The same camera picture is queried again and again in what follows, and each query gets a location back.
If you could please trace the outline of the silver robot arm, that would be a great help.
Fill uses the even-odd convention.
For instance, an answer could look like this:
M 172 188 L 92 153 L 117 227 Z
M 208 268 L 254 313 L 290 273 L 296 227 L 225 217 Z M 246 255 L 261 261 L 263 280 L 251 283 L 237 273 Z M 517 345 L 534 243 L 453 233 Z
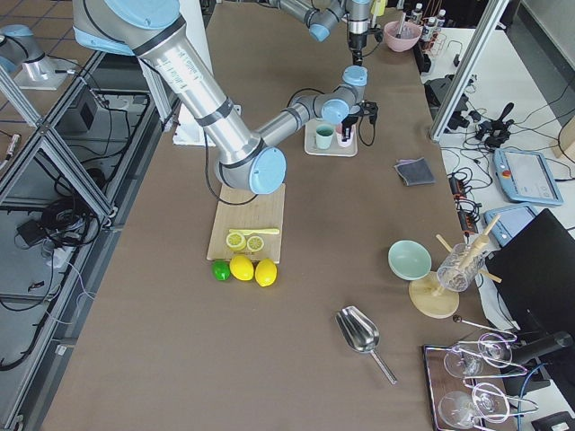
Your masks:
M 296 0 L 261 1 L 261 4 L 297 18 L 319 42 L 326 40 L 344 20 L 353 66 L 362 66 L 364 57 L 370 56 L 384 38 L 382 28 L 371 20 L 372 1 L 330 1 L 323 9 L 311 2 Z
M 367 69 L 360 57 L 369 32 L 371 3 L 332 1 L 324 10 L 305 1 L 271 1 L 269 5 L 295 16 L 317 41 L 329 37 L 345 18 L 354 59 L 333 92 L 299 97 L 256 130 L 244 124 L 188 40 L 179 2 L 75 1 L 75 39 L 86 48 L 134 56 L 150 65 L 219 148 L 218 179 L 230 188 L 270 194 L 285 179 L 286 157 L 277 148 L 282 140 L 311 119 L 337 125 L 358 110 L 367 85 Z

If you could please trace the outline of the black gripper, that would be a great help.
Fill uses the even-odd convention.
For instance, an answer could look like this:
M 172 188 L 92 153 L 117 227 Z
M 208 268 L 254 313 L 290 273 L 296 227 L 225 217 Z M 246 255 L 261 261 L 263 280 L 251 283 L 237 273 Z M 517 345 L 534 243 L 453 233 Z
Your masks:
M 375 101 L 363 101 L 354 106 L 354 111 L 351 112 L 341 123 L 342 126 L 342 141 L 350 140 L 351 126 L 364 117 L 369 117 L 369 123 L 376 127 L 378 116 L 378 105 Z
M 363 49 L 367 46 L 367 37 L 372 35 L 376 40 L 376 46 L 367 53 L 371 55 L 382 42 L 382 29 L 379 25 L 367 28 L 365 31 L 352 30 L 348 27 L 348 45 L 353 56 L 353 65 L 363 65 Z

